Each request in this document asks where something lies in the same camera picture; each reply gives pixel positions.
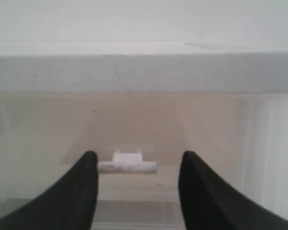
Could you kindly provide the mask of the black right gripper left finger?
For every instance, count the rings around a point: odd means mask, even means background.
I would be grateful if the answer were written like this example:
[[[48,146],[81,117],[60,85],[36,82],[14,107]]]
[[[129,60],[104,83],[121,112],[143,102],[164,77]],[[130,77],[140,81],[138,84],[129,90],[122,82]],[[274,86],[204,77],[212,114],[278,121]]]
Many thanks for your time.
[[[0,230],[88,230],[98,196],[98,157],[85,152],[41,195],[0,218]]]

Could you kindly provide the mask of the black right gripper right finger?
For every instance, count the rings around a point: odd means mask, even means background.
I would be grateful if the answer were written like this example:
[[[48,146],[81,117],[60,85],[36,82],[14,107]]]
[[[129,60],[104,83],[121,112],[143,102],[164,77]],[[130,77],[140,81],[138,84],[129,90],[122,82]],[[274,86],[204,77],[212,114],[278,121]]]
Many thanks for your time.
[[[188,230],[288,230],[288,220],[244,196],[193,151],[182,156],[178,191]]]

